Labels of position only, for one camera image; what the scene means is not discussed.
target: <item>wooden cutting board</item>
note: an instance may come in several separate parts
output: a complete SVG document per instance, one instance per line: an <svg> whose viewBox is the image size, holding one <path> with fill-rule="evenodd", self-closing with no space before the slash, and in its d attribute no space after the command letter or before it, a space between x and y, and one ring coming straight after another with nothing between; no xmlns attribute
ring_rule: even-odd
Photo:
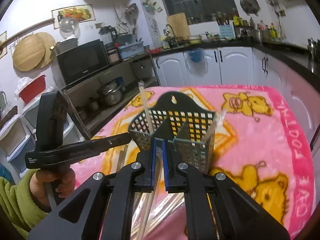
<svg viewBox="0 0 320 240"><path fill-rule="evenodd" d="M187 40L188 36L190 36L190 30L187 23L187 18L184 13L177 13L177 14L168 16L167 23L172 26L174 34L177 37L183 37L184 40Z"/></svg>
<svg viewBox="0 0 320 240"><path fill-rule="evenodd" d="M37 67L42 68L42 67L47 66L51 62L50 47L55 46L56 41L54 40L52 35L50 35L49 33L40 32L40 33L37 33L36 35L38 35L44 41L44 47L45 47L44 57L42 58L40 63L37 65Z"/></svg>
<svg viewBox="0 0 320 240"><path fill-rule="evenodd" d="M24 37L13 52L13 65L20 71L36 67L44 57L44 41L36 34Z"/></svg>

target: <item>metal bolt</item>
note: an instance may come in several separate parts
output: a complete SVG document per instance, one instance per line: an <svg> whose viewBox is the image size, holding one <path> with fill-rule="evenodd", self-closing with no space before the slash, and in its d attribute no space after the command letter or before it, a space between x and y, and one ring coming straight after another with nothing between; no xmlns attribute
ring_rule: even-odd
<svg viewBox="0 0 320 240"><path fill-rule="evenodd" d="M131 168L137 170L141 168L141 163L132 163Z"/></svg>
<svg viewBox="0 0 320 240"><path fill-rule="evenodd" d="M102 179L103 174L102 174L101 172L97 172L97 173L95 173L92 177L93 177L93 179L95 179L95 180L100 180L100 179Z"/></svg>
<svg viewBox="0 0 320 240"><path fill-rule="evenodd" d="M179 164L178 164L178 168L179 168L180 170L185 170L186 168L188 168L188 164L186 164L186 163L179 163Z"/></svg>
<svg viewBox="0 0 320 240"><path fill-rule="evenodd" d="M218 180L225 180L226 176L224 173L217 173L216 178Z"/></svg>

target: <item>pink blanket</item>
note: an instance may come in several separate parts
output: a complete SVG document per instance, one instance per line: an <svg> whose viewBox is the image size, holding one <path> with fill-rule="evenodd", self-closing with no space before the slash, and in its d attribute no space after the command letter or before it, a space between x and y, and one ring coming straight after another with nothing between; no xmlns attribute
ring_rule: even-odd
<svg viewBox="0 0 320 240"><path fill-rule="evenodd" d="M149 106L168 91L181 91L201 107L228 113L215 134L214 163L210 171L222 171L261 204L293 239L311 216L314 205L314 172L307 139L284 98L269 87L210 86L152 87L147 89ZM126 132L142 111L137 95L94 138ZM99 156L72 165L77 187L97 171L116 171L116 147ZM135 160L138 147L129 144L125 164ZM167 194L161 183L159 203ZM153 230L147 239L187 239L185 208L178 208Z"/></svg>

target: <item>microwave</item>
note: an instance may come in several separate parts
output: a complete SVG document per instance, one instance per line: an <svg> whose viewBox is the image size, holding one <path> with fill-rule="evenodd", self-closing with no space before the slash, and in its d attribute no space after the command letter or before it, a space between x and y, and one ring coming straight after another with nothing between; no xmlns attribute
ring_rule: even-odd
<svg viewBox="0 0 320 240"><path fill-rule="evenodd" d="M53 77L60 89L70 88L108 67L100 40L91 41L57 55L58 69Z"/></svg>

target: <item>kitchen counter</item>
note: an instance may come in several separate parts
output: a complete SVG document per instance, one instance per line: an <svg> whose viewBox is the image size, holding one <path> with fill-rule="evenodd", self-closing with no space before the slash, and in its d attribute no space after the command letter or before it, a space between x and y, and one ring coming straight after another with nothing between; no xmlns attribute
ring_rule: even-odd
<svg viewBox="0 0 320 240"><path fill-rule="evenodd" d="M152 54L152 57L184 52L196 48L214 49L221 47L252 47L267 53L288 65L320 94L320 63L312 60L306 49L291 44L280 42L264 42L261 44L254 41L241 40L203 42L201 44L166 49L157 54Z"/></svg>

